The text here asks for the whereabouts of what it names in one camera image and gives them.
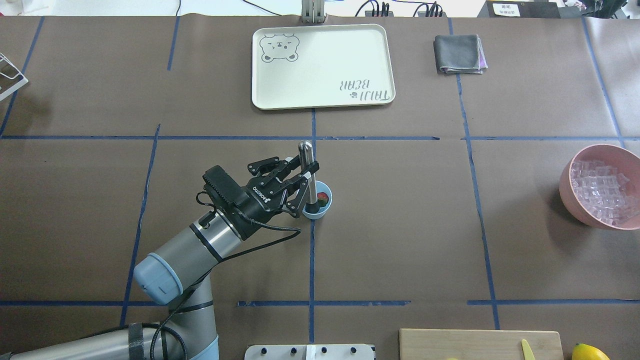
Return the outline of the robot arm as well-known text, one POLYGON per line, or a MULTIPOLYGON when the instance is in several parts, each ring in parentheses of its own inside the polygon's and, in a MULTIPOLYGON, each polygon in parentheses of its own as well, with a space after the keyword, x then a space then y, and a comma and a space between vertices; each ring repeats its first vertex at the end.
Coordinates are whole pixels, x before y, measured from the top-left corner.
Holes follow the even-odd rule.
POLYGON ((71 342, 3 360, 217 360, 210 272, 238 257, 235 250, 278 214, 298 218, 314 189, 315 160, 271 157, 247 165, 249 182, 240 186, 221 166, 202 176, 209 197, 206 212, 178 235, 150 252, 134 268, 134 278, 169 314, 158 323, 132 323, 71 342))

